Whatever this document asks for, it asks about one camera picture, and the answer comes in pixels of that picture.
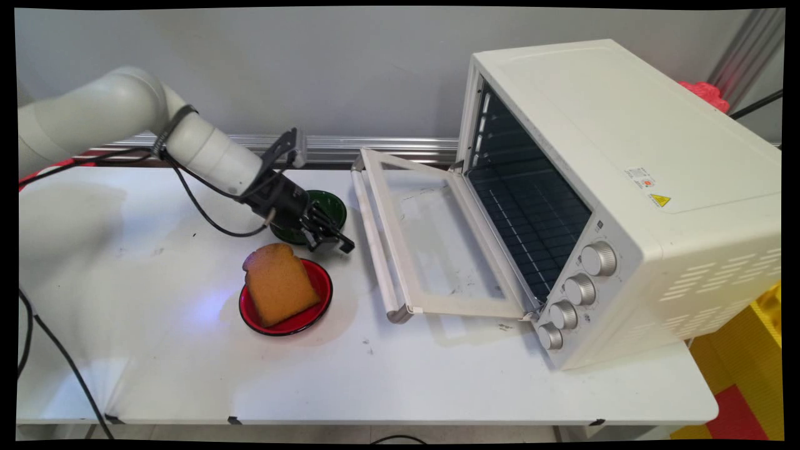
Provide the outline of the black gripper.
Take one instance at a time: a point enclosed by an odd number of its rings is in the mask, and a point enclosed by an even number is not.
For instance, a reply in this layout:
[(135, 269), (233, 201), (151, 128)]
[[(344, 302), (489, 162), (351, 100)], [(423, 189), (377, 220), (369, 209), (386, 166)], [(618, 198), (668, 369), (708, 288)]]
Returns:
[[(240, 202), (281, 229), (302, 228), (306, 248), (315, 251), (338, 250), (351, 254), (354, 242), (342, 233), (345, 207), (339, 203), (312, 202), (308, 192), (283, 174), (261, 171), (246, 188)], [(301, 219), (309, 210), (309, 222)]]

